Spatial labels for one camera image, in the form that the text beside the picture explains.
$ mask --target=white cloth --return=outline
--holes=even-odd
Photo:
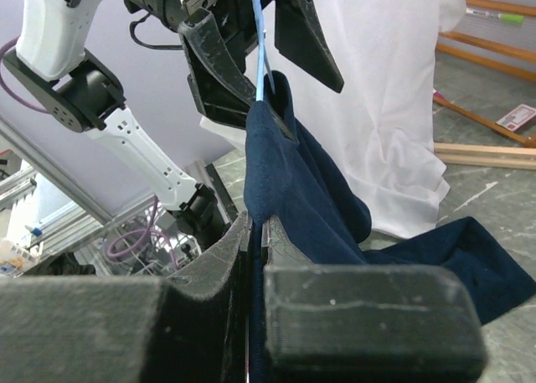
[[[314,2],[343,74],[341,94],[277,52],[274,8],[265,10],[271,68],[288,77],[297,117],[368,205],[375,230],[410,238],[434,228],[449,190],[445,164],[433,153],[435,47],[437,34],[464,15],[465,0]],[[252,80],[255,61],[256,52],[248,58]],[[226,137],[231,128],[210,129]],[[243,147],[244,133],[229,137]]]

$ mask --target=gray floor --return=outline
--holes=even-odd
[[[536,106],[536,86],[448,55],[437,58],[436,89],[449,101],[492,120],[517,105]],[[435,140],[513,146],[456,113],[434,107]],[[526,131],[536,132],[536,127]],[[239,210],[244,210],[244,155],[232,152],[214,163]],[[441,204],[441,224],[471,215],[536,277],[536,173],[449,165],[451,192]],[[374,234],[369,247],[391,239]],[[481,382],[536,381],[536,298],[485,326],[491,362]]]

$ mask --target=black cable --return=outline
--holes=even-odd
[[[149,49],[155,49],[155,50],[183,50],[182,45],[150,45],[150,44],[146,44],[145,42],[141,41],[136,36],[136,27],[140,23],[144,23],[145,20],[147,20],[149,17],[151,17],[151,14],[147,13],[145,16],[143,16],[139,20],[131,22],[131,24],[128,27],[128,29],[131,32],[131,38],[136,44],[142,46],[143,48],[149,48]]]

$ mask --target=fabric fold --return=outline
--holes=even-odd
[[[424,264],[454,272],[466,286],[482,323],[489,323],[536,294],[536,282],[473,218],[456,220],[381,251],[361,251],[371,214],[337,165],[295,118],[291,91],[275,72],[276,96],[266,99],[297,142],[278,130],[268,103],[247,118],[245,204],[255,228],[272,215],[291,242],[317,264]],[[411,213],[405,214],[410,222]]]

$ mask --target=wooden rack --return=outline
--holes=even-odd
[[[528,16],[528,17],[536,17],[536,7],[521,6],[517,4],[511,4],[511,3],[494,2],[490,0],[466,0],[466,2],[468,6],[475,6],[478,8],[497,10],[497,11],[506,12],[506,13],[521,14],[523,16]],[[514,46],[500,44],[498,42],[494,42],[494,41],[490,41],[490,40],[482,39],[478,37],[473,37],[471,35],[462,34],[458,32],[440,33],[440,36],[450,39],[450,40],[461,42],[463,44],[469,44],[471,46],[476,46],[478,48],[489,50],[491,52],[503,54],[511,58],[525,60],[529,63],[536,63],[536,52],[531,51],[531,50],[520,49]],[[525,79],[527,81],[536,83],[536,73],[532,71],[520,69],[518,67],[511,66],[511,65],[505,65],[504,63],[498,62],[496,60],[490,60],[478,54],[471,54],[464,50],[453,48],[451,46],[444,45],[444,44],[438,44],[436,48],[440,52],[452,54],[464,60],[469,60],[471,62],[478,63],[479,65],[484,65],[492,69],[499,70],[504,73],[514,75],[522,79]],[[434,96],[434,102],[444,107],[447,107],[469,119],[472,119],[474,122],[480,123],[481,125],[492,129],[494,132],[499,133],[501,136],[504,136],[515,142],[520,143],[524,147],[536,148],[536,133],[534,133],[530,137],[522,136],[520,134],[517,134],[515,132],[508,130],[505,127],[499,126],[495,122],[492,122],[486,119],[485,117],[479,116],[476,113],[463,109],[457,105],[454,105],[453,103],[443,98],[440,98],[439,96]]]
[[[536,149],[437,142],[435,155],[444,163],[536,171]]]

